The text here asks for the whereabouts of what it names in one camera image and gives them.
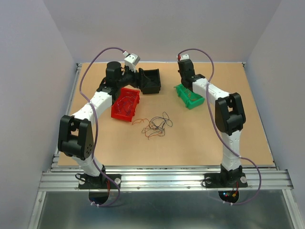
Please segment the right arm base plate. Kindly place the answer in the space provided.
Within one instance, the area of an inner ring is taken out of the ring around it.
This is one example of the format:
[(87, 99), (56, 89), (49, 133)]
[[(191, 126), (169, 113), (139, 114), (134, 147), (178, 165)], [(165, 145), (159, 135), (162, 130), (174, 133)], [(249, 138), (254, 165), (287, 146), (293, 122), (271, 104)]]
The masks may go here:
[(204, 185), (206, 188), (244, 188), (248, 187), (245, 173), (229, 175), (226, 173), (204, 174)]

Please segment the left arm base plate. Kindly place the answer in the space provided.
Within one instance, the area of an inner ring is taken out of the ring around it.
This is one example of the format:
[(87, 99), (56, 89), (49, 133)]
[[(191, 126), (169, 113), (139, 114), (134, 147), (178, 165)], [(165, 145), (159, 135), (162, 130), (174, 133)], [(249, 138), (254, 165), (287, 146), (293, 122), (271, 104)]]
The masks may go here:
[(116, 189), (117, 187), (102, 174), (92, 177), (87, 174), (77, 173), (75, 178), (78, 180), (78, 189)]

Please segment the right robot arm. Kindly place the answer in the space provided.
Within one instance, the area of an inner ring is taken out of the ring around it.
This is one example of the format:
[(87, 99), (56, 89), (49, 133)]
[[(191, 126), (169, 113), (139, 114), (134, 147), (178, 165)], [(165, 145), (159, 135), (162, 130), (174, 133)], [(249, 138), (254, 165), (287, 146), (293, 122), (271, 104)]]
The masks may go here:
[(206, 173), (206, 188), (247, 187), (247, 179), (240, 162), (240, 135), (246, 121), (240, 94), (226, 92), (195, 74), (188, 55), (178, 57), (181, 83), (191, 92), (206, 99), (212, 124), (223, 144), (223, 158), (219, 173)]

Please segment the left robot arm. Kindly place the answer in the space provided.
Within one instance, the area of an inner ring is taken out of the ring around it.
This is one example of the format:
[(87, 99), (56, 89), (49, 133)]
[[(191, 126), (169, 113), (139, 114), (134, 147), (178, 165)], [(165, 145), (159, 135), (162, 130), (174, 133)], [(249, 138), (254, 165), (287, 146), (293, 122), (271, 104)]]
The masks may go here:
[(94, 156), (97, 135), (92, 132), (92, 127), (98, 125), (99, 116), (119, 98), (123, 87), (130, 85), (142, 89), (148, 81), (142, 68), (132, 71), (127, 65), (109, 62), (106, 76), (92, 99), (87, 99), (85, 106), (73, 115), (64, 115), (60, 119), (58, 150), (74, 159), (84, 171), (76, 176), (81, 187), (101, 188), (108, 181), (104, 165)]

